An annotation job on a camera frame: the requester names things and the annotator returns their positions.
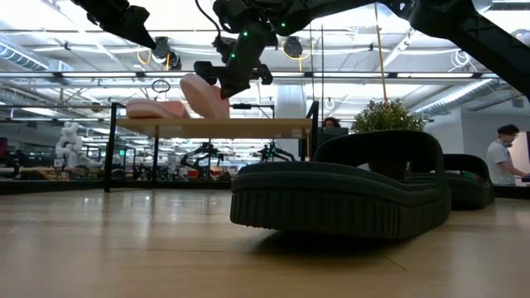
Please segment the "wooden shelf with black frame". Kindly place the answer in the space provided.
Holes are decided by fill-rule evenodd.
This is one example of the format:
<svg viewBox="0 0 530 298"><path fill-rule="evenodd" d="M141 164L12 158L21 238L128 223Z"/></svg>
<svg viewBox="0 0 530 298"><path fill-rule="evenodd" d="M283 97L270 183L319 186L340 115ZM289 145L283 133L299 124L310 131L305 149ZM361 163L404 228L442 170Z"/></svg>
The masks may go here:
<svg viewBox="0 0 530 298"><path fill-rule="evenodd" d="M129 119L119 118L120 103L112 103L110 108L110 132L106 157L114 152L116 128L123 127L133 132L141 132L154 137L154 162L157 166L159 140L161 138L207 138L207 139L304 139L306 140L306 157L316 152L317 130L319 123L319 104L314 102L306 118L185 118L185 119ZM110 193L111 165L105 162L104 191ZM150 182L157 182L157 169L152 171Z"/></svg>

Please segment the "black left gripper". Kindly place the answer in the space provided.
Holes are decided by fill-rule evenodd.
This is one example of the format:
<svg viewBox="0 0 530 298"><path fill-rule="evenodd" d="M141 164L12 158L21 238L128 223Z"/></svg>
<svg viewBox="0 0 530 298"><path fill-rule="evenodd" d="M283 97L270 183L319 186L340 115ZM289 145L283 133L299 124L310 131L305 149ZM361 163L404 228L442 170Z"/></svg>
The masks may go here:
<svg viewBox="0 0 530 298"><path fill-rule="evenodd" d="M89 22L149 49L157 47L145 28L148 11L128 0L70 0L86 12Z"/></svg>

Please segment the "black cabinet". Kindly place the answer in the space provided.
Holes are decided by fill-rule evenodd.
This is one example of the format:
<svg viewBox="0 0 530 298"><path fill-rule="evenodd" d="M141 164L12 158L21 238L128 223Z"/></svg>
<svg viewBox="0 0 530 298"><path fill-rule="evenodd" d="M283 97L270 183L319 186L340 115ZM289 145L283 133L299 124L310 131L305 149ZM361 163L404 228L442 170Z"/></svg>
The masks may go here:
<svg viewBox="0 0 530 298"><path fill-rule="evenodd" d="M317 145L321 146L328 140L349 134L349 129L346 127L320 127L317 133Z"/></svg>

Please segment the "white robot figure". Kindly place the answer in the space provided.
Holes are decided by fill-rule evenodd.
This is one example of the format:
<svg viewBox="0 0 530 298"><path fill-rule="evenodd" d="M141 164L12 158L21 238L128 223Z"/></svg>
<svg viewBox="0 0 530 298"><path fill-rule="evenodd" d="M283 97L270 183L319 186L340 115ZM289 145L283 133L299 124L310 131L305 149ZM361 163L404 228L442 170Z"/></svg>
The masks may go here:
<svg viewBox="0 0 530 298"><path fill-rule="evenodd" d="M55 145L55 169L101 169L101 161L93 161L86 156L81 156L83 147L82 137L77 134L80 125L76 122L66 122L60 130L60 139Z"/></svg>

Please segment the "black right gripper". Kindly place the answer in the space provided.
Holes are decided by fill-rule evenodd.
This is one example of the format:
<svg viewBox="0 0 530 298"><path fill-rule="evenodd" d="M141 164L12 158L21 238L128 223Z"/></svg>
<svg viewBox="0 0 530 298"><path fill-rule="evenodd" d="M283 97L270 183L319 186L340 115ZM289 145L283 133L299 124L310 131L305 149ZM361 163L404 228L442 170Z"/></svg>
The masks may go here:
<svg viewBox="0 0 530 298"><path fill-rule="evenodd" d="M209 84L219 83L221 98L229 99L248 89L250 80L260 79L265 85L273 82L271 71L260 61L264 48L260 36L240 36L226 64L214 66L210 61L197 60L194 71Z"/></svg>

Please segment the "potted green plant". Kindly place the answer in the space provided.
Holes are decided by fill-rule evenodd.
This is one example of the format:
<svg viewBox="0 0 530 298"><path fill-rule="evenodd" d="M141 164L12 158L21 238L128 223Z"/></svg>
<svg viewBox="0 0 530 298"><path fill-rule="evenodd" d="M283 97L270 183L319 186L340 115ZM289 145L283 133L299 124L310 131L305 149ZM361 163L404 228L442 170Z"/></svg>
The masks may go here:
<svg viewBox="0 0 530 298"><path fill-rule="evenodd" d="M407 111L400 99L395 101L371 100L365 108L354 117L352 130L358 132L374 132L391 129L422 131L425 123L421 118ZM368 167L394 180L403 180L407 174L407 162L396 159L379 158L371 160Z"/></svg>

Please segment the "dark green slide sandal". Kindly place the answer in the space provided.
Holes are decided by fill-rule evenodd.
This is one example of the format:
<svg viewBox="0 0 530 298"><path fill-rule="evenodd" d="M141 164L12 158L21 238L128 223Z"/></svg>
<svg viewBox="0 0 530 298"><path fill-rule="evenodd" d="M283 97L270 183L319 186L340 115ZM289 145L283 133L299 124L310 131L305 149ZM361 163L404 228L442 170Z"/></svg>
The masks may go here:
<svg viewBox="0 0 530 298"><path fill-rule="evenodd" d="M234 224L356 238L414 237L451 211L441 145L412 130L338 136L311 161L245 166L231 191Z"/></svg>
<svg viewBox="0 0 530 298"><path fill-rule="evenodd" d="M495 201L489 168L479 157L445 154L444 167L453 210L483 209Z"/></svg>

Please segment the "overhead light bar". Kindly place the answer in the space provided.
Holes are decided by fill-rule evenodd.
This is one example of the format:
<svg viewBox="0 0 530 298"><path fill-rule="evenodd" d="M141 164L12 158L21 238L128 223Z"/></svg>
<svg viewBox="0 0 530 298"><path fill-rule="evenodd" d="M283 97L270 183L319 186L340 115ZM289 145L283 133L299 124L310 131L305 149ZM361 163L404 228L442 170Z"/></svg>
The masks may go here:
<svg viewBox="0 0 530 298"><path fill-rule="evenodd" d="M148 72L0 72L2 79L37 78L37 79L73 79L73 78L181 78L185 71L148 71ZM378 72L288 72L273 71L274 78L378 78ZM464 72L390 72L384 74L390 79L498 79L493 73Z"/></svg>

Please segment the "pink foam slide sandal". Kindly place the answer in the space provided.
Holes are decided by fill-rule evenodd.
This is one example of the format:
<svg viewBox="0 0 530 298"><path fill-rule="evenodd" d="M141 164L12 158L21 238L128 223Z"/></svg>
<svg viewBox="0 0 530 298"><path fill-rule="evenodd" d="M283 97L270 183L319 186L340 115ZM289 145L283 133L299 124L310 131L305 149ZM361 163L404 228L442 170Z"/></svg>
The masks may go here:
<svg viewBox="0 0 530 298"><path fill-rule="evenodd" d="M221 88L192 73L181 78L180 87L190 108L201 117L229 118L229 101L221 98Z"/></svg>
<svg viewBox="0 0 530 298"><path fill-rule="evenodd" d="M129 118L190 118L180 101L157 102L150 99L134 99L126 104Z"/></svg>

